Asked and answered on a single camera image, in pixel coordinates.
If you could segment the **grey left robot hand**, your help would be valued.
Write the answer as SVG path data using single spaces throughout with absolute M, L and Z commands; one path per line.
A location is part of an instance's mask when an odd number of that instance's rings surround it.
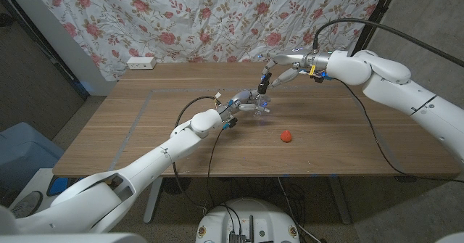
M 220 104 L 217 108 L 222 121 L 223 130 L 232 128 L 238 119 L 234 116 L 240 111 L 256 112 L 260 115 L 262 112 L 269 112 L 268 104 L 271 98 L 265 94 L 260 94 L 258 90 L 246 90 L 237 93 L 225 104 Z

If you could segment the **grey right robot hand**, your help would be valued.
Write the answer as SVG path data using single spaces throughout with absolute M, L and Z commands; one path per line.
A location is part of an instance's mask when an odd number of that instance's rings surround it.
M 316 52 L 302 48 L 292 49 L 270 56 L 270 61 L 262 71 L 259 88 L 275 88 L 282 83 L 294 80 L 299 74 L 309 75 L 317 83 L 322 83 L 328 78 L 326 72 L 331 52 Z M 291 68 L 280 74 L 273 82 L 270 82 L 270 69 L 275 65 L 291 65 Z

